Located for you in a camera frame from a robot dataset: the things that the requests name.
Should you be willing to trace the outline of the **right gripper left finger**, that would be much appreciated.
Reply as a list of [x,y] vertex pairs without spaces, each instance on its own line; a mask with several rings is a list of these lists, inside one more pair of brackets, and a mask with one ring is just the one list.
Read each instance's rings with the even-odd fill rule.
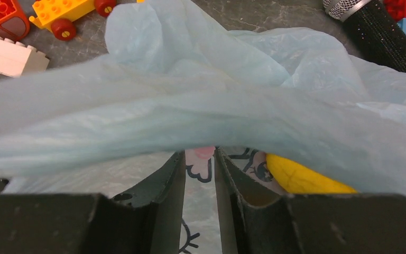
[[102,194],[0,194],[0,253],[177,253],[185,155]]

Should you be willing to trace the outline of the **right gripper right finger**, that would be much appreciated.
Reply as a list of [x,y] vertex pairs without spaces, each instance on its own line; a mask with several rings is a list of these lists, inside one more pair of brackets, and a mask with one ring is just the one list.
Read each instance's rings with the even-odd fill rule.
[[406,253],[406,197],[279,195],[215,152],[222,253]]

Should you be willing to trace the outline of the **yellow fake banana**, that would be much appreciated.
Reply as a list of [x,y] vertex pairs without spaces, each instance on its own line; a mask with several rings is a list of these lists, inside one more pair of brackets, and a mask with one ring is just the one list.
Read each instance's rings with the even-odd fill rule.
[[328,178],[299,163],[273,154],[266,154],[267,168],[288,193],[293,194],[349,194],[352,187]]

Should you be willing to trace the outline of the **light blue printed plastic bag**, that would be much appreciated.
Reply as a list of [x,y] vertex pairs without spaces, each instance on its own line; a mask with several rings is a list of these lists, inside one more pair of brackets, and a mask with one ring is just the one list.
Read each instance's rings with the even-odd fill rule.
[[96,59],[0,82],[0,194],[113,198],[212,146],[279,195],[268,153],[406,197],[406,73],[311,29],[227,31],[191,1],[120,5],[105,39]]

